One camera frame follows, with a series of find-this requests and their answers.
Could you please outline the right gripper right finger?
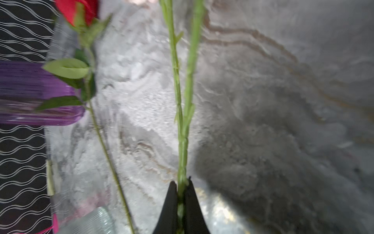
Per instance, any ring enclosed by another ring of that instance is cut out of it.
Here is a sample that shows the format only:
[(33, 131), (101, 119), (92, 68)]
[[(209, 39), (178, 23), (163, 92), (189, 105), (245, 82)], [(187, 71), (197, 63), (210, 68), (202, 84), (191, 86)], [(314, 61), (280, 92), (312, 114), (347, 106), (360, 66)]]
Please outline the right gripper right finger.
[(201, 207), (195, 192), (195, 188), (188, 178), (189, 185), (184, 195), (184, 231), (185, 234), (210, 234), (210, 231), (204, 220)]

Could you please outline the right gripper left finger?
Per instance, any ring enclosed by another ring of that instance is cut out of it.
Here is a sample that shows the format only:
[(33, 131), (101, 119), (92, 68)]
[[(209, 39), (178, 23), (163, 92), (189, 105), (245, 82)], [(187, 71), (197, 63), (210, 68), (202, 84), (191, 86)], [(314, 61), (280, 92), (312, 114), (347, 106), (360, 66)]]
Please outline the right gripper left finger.
[(177, 207), (177, 185), (174, 181), (171, 181), (153, 234), (176, 234), (178, 227)]

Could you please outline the clear glass jar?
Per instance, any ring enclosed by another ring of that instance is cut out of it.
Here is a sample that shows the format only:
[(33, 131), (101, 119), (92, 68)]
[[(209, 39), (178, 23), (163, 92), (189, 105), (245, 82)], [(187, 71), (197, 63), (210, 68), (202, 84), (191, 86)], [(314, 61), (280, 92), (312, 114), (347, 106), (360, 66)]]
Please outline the clear glass jar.
[(104, 207), (98, 207), (59, 229), (58, 234), (116, 234), (112, 217)]

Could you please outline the pink rose spray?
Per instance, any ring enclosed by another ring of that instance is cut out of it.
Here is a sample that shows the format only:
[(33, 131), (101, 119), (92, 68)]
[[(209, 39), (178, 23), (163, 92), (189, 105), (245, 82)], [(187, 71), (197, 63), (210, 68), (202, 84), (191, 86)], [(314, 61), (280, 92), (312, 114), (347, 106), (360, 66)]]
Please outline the pink rose spray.
[(177, 174), (177, 228), (176, 233), (185, 234), (183, 218), (185, 217), (186, 205), (183, 198), (189, 184), (187, 179), (187, 162), (190, 125), (195, 112), (193, 104), (194, 73), (198, 60), (198, 48), (201, 37), (201, 26), (205, 14), (204, 1), (194, 1), (191, 23), (191, 39), (188, 54), (188, 62), (185, 78), (185, 90), (182, 95), (180, 84), (180, 62), (177, 54), (177, 44), (183, 37), (183, 33), (175, 33), (173, 1), (160, 1), (163, 17), (168, 28), (170, 56), (172, 61), (174, 91), (176, 100), (176, 115), (178, 129), (178, 174)]

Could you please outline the purple blue glass vase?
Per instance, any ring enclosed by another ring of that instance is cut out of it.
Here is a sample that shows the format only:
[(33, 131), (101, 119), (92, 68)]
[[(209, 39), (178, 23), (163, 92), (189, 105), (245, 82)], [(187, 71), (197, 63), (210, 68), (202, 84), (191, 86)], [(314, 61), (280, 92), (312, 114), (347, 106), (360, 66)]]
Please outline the purple blue glass vase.
[(35, 109), (45, 100), (76, 96), (76, 89), (54, 77), (41, 63), (1, 61), (1, 123), (10, 125), (70, 125), (84, 116), (82, 106)]

